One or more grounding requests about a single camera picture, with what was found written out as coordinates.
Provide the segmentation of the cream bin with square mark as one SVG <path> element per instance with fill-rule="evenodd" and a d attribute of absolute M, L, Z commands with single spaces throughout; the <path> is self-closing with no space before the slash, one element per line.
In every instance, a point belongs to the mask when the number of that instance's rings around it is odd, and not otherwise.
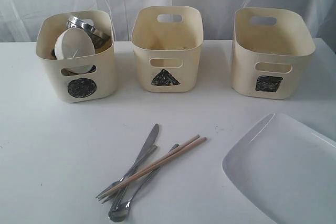
<path fill-rule="evenodd" d="M 316 45 L 303 18 L 286 9 L 236 11 L 232 88 L 245 96 L 282 100 L 297 89 Z"/>

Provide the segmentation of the white rectangular plate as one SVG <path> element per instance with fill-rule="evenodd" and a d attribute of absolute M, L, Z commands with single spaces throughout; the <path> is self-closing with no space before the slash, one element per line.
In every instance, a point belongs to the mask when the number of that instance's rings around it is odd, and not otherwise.
<path fill-rule="evenodd" d="M 335 141 L 282 113 L 255 124 L 223 170 L 274 223 L 335 223 Z"/>

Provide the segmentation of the cream bin with triangle mark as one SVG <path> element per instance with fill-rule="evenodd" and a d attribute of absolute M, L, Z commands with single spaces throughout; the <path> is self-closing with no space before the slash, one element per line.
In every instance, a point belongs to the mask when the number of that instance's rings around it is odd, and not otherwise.
<path fill-rule="evenodd" d="M 170 93 L 193 89 L 203 41 L 203 21 L 198 9 L 189 6 L 142 9 L 131 37 L 142 88 Z"/>

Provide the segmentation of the white ceramic bowl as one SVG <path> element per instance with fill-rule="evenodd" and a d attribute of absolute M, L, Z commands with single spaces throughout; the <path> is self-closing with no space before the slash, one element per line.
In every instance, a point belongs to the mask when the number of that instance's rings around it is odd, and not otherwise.
<path fill-rule="evenodd" d="M 58 60 L 91 56 L 96 53 L 89 35 L 79 28 L 64 31 L 55 42 L 54 52 Z"/>

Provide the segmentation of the cream bin with circle mark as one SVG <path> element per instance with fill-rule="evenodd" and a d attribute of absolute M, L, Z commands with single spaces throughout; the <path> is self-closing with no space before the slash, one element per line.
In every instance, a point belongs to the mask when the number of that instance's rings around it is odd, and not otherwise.
<path fill-rule="evenodd" d="M 73 59 L 56 59 L 55 43 L 67 29 L 66 23 L 73 15 L 90 19 L 94 27 L 111 38 L 91 56 Z M 61 13 L 44 20 L 37 42 L 36 55 L 58 98 L 76 103 L 107 97 L 117 89 L 117 65 L 114 56 L 112 20 L 101 10 Z"/>

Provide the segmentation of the steel table knife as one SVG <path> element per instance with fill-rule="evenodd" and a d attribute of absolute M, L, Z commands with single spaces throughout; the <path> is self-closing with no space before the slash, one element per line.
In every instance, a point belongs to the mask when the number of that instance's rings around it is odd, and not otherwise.
<path fill-rule="evenodd" d="M 159 134 L 159 129 L 160 129 L 159 125 L 155 124 L 153 129 L 151 130 L 149 136 L 147 137 L 144 145 L 142 146 L 137 158 L 139 158 L 139 156 L 144 154 L 144 152 L 147 151 L 148 148 L 150 148 L 154 144 L 154 142 L 155 142 L 155 140 L 156 140 L 156 138 Z M 119 191 L 116 193 L 116 195 L 114 197 L 114 200 L 113 200 L 113 203 L 112 203 L 112 206 L 111 206 L 110 211 L 109 211 L 109 219 L 110 220 L 112 220 L 112 210 L 117 209 L 118 206 L 121 204 L 121 200 L 124 197 L 124 195 L 126 194 L 127 189 L 128 189 L 128 185 L 119 189 Z"/>

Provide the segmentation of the stainless steel bowl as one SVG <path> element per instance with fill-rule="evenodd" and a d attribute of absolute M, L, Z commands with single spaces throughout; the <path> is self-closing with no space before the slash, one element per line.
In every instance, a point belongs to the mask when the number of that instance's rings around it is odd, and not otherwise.
<path fill-rule="evenodd" d="M 67 28 L 78 28 L 86 32 L 92 40 L 95 49 L 99 49 L 111 38 L 110 35 L 98 30 L 88 22 L 79 19 L 76 16 L 70 15 L 67 21 Z"/>

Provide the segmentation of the steel spoon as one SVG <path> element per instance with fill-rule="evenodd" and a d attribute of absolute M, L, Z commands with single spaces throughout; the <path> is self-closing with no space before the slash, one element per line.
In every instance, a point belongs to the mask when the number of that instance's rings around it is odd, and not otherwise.
<path fill-rule="evenodd" d="M 138 188 L 134 191 L 133 195 L 130 197 L 128 201 L 121 202 L 121 204 L 118 206 L 117 209 L 112 210 L 112 220 L 113 222 L 123 222 L 129 215 L 129 212 L 131 210 L 131 205 L 138 194 L 138 192 L 145 187 L 150 180 L 159 172 L 161 168 L 158 167 L 155 170 L 151 171 L 145 179 L 142 181 L 142 183 L 138 186 Z"/>

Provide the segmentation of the steel fork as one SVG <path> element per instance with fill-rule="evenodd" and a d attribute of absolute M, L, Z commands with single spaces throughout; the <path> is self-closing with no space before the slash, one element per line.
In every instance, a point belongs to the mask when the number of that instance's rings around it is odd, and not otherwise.
<path fill-rule="evenodd" d="M 112 187 L 120 184 L 121 182 L 123 182 L 126 178 L 128 178 L 131 173 L 135 173 L 138 166 L 141 165 L 155 150 L 157 149 L 157 145 L 153 144 L 150 148 L 148 148 L 147 151 L 144 152 L 144 154 L 142 154 L 141 156 L 139 156 L 139 158 L 136 159 L 136 161 L 134 162 L 134 164 L 130 167 L 130 169 L 123 175 L 123 177 L 121 177 L 119 180 L 113 182 L 112 184 L 110 184 L 107 188 L 105 188 L 101 193 L 99 193 L 96 198 L 101 197 L 101 195 L 103 195 L 105 192 L 107 192 L 108 190 L 110 190 Z"/>

